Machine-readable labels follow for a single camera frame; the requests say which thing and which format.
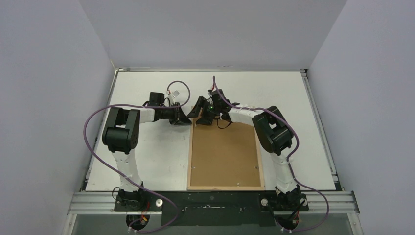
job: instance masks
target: wooden frame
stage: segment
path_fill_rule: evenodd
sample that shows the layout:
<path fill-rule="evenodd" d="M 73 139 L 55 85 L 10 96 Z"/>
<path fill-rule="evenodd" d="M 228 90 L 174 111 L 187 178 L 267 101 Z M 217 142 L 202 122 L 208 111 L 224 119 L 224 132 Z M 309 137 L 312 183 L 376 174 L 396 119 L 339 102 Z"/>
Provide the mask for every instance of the wooden frame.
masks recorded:
<path fill-rule="evenodd" d="M 192 186 L 191 185 L 191 173 L 192 173 L 192 152 L 193 152 L 193 131 L 194 131 L 194 118 L 192 118 L 192 126 L 190 128 L 190 141 L 189 141 L 189 159 L 187 166 L 187 190 L 265 190 L 264 182 L 264 172 L 262 166 L 262 156 L 261 156 L 261 144 L 259 142 L 258 136 L 255 132 L 255 144 L 256 144 L 256 154 L 258 160 L 258 173 L 260 186 Z"/>

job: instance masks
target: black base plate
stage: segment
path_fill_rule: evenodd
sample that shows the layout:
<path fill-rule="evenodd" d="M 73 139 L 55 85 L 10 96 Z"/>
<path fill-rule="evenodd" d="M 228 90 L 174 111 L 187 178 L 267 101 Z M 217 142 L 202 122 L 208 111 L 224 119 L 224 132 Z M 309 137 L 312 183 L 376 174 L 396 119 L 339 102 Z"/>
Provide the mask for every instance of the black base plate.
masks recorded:
<path fill-rule="evenodd" d="M 159 197 L 143 192 L 143 197 L 150 203 L 149 212 L 162 211 L 161 224 L 172 220 L 176 213 L 179 217 L 171 225 L 212 226 L 212 225 L 242 225 L 258 224 L 274 226 L 275 222 L 267 207 L 260 201 L 266 198 L 274 211 L 284 210 L 276 200 L 275 191 L 158 191 L 157 193 L 172 200 L 178 207 L 174 208 L 166 200 L 161 207 L 156 206 Z M 137 209 L 123 206 L 117 197 L 114 210 L 117 212 L 134 212 Z M 308 206 L 302 206 L 300 211 L 307 211 Z"/>

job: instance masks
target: white wall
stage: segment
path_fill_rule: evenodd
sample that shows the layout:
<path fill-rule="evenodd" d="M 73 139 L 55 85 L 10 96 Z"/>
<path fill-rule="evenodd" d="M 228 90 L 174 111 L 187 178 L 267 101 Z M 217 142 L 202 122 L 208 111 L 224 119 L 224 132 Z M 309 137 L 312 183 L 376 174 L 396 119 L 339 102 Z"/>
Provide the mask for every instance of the white wall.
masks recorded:
<path fill-rule="evenodd" d="M 414 234 L 415 1 L 348 0 L 309 70 L 367 235 Z"/>
<path fill-rule="evenodd" d="M 80 0 L 116 67 L 308 68 L 346 0 Z"/>
<path fill-rule="evenodd" d="M 2 0 L 0 71 L 0 233 L 60 234 L 112 65 L 78 1 Z"/>

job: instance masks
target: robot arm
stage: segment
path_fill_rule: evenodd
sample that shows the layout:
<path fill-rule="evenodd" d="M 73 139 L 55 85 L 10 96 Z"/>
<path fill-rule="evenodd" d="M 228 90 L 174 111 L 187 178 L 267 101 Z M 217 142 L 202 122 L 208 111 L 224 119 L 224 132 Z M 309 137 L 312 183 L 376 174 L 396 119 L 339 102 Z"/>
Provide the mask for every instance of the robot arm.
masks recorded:
<path fill-rule="evenodd" d="M 268 110 L 282 117 L 281 112 L 275 106 L 271 106 Z M 271 155 L 274 163 L 274 170 L 276 173 L 276 189 L 282 193 L 287 193 L 297 188 L 297 183 L 294 181 L 285 156 L 281 151 L 285 148 L 290 148 L 292 145 L 291 138 L 293 135 L 285 127 L 281 125 L 276 118 L 268 113 L 260 110 L 251 111 L 232 108 L 228 115 L 231 122 L 240 122 L 255 128 L 261 146 Z"/>
<path fill-rule="evenodd" d="M 175 102 L 175 96 L 169 94 L 166 98 L 169 106 L 177 108 L 169 109 L 152 109 L 140 108 L 124 110 L 118 107 L 112 107 L 108 113 L 108 118 L 104 126 L 102 141 L 111 151 L 117 168 L 123 172 L 129 179 L 143 186 L 143 182 L 137 171 L 134 148 L 138 143 L 139 126 L 141 123 L 154 122 L 160 119 L 168 119 L 172 125 L 190 125 L 191 121 Z M 163 93 L 150 93 L 150 99 L 147 101 L 149 107 L 164 106 Z M 124 203 L 139 209 L 143 206 L 145 199 L 142 190 L 132 185 L 124 177 L 120 176 L 121 185 L 118 195 Z"/>

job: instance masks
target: black bracket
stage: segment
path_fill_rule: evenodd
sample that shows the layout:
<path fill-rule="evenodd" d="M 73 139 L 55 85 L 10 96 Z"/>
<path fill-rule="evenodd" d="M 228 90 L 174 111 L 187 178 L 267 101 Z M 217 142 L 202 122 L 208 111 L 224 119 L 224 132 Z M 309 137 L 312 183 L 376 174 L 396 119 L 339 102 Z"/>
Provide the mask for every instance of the black bracket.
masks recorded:
<path fill-rule="evenodd" d="M 271 106 L 268 110 L 285 120 L 276 106 Z M 267 112 L 258 114 L 252 118 L 252 122 L 254 123 L 259 142 L 267 152 L 276 153 L 279 156 L 282 150 L 290 148 L 293 144 L 291 140 L 293 133 L 288 130 L 284 123 L 271 114 Z"/>
<path fill-rule="evenodd" d="M 140 110 L 111 108 L 102 133 L 102 142 L 111 152 L 129 154 L 138 143 Z"/>
<path fill-rule="evenodd" d="M 150 92 L 150 99 L 148 101 L 148 106 L 162 106 L 164 104 L 164 94 L 158 92 Z M 158 121 L 160 119 L 168 119 L 170 124 L 174 126 L 179 125 L 191 125 L 192 122 L 186 117 L 183 110 L 180 106 L 180 103 L 176 102 L 169 104 L 170 106 L 177 106 L 174 109 L 156 109 L 154 111 L 154 120 Z"/>
<path fill-rule="evenodd" d="M 219 91 L 212 91 L 209 90 L 209 99 L 205 99 L 203 96 L 200 96 L 193 107 L 192 111 L 187 115 L 188 118 L 197 118 L 200 113 L 200 109 L 202 109 L 201 117 L 196 121 L 196 124 L 200 125 L 212 125 L 213 119 L 216 116 L 222 114 L 221 119 L 231 121 L 229 118 L 228 112 L 231 110 L 230 106 L 221 99 L 219 93 L 223 95 L 223 91 L 219 89 Z"/>
<path fill-rule="evenodd" d="M 151 205 L 152 212 L 161 211 L 161 207 L 156 207 L 156 200 L 159 197 L 154 196 L 153 194 L 144 191 L 133 191 L 126 192 L 122 189 L 118 191 L 118 195 L 115 200 L 114 211 L 115 212 L 137 212 L 145 208 L 147 202 Z"/>

